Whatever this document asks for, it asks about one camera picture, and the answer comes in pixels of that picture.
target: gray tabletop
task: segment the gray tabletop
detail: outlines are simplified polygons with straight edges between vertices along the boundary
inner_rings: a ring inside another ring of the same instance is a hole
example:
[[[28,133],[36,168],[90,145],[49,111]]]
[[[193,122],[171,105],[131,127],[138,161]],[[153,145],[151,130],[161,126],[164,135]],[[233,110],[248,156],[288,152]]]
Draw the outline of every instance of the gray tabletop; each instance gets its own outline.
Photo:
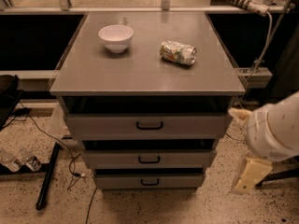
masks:
[[[134,30],[128,50],[114,54],[98,37],[101,28],[124,23]],[[195,63],[160,56],[163,41],[197,48]],[[85,95],[227,95],[244,93],[206,15],[201,12],[90,12],[50,92]]]

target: black metal leg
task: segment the black metal leg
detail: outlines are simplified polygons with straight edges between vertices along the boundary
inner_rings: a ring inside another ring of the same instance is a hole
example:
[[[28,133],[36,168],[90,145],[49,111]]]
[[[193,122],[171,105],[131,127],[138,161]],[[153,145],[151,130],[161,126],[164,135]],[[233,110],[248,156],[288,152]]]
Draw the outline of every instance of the black metal leg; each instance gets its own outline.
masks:
[[[58,156],[58,153],[59,153],[59,149],[60,149],[60,146],[57,143],[55,143],[54,149],[53,149],[52,154],[50,156],[50,162],[49,162],[49,166],[48,166],[49,168],[46,172],[45,179],[44,179],[44,182],[43,182],[43,186],[41,188],[41,191],[39,193],[39,197],[38,197],[38,200],[37,200],[37,203],[36,203],[36,210],[41,210],[46,205],[47,193],[48,193],[50,181],[51,181],[51,178],[52,178],[52,174],[53,174],[53,171],[54,171],[55,163],[56,163],[56,160],[57,160],[57,156]]]
[[[279,179],[285,179],[285,178],[291,178],[291,177],[299,177],[299,168],[292,169],[285,172],[280,172],[272,175],[268,175],[265,177],[260,183],[258,183],[256,186],[261,187],[263,182],[266,181],[273,181],[273,180],[279,180]]]

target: gray cabinet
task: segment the gray cabinet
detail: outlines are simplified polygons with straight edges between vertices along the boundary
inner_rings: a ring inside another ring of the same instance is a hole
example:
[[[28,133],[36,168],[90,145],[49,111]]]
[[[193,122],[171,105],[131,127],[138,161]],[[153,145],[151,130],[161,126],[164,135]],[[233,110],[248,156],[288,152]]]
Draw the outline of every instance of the gray cabinet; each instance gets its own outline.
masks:
[[[134,40],[112,54],[97,32],[123,19]],[[170,38],[198,48],[193,66],[160,58]],[[91,12],[50,92],[96,187],[162,189],[202,185],[244,89],[204,13]]]

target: silver can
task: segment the silver can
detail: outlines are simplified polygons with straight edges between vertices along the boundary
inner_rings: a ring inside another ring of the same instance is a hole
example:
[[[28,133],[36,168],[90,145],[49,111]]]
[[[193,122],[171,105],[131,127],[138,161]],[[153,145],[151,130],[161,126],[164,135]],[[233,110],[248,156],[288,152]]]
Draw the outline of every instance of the silver can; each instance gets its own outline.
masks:
[[[195,62],[196,47],[177,41],[164,41],[160,48],[160,55],[168,61],[191,66]]]

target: drawer handle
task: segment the drawer handle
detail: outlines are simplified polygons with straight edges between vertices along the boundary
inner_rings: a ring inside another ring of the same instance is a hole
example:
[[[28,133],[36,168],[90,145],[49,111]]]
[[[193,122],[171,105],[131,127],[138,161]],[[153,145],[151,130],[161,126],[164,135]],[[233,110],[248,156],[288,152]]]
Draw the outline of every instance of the drawer handle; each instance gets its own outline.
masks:
[[[158,127],[142,127],[142,126],[140,126],[139,122],[137,122],[136,127],[138,130],[149,130],[149,131],[161,130],[163,128],[163,122],[161,121],[160,126],[158,126]]]
[[[159,185],[159,178],[157,178],[157,181],[155,183],[145,183],[143,181],[143,179],[141,179],[141,185],[143,185],[143,186],[157,186],[157,185]]]
[[[139,156],[139,157],[138,157],[138,161],[139,161],[140,163],[158,163],[158,162],[160,162],[160,156],[157,157],[157,160],[156,160],[156,161],[142,161],[141,159],[142,159],[142,158]]]

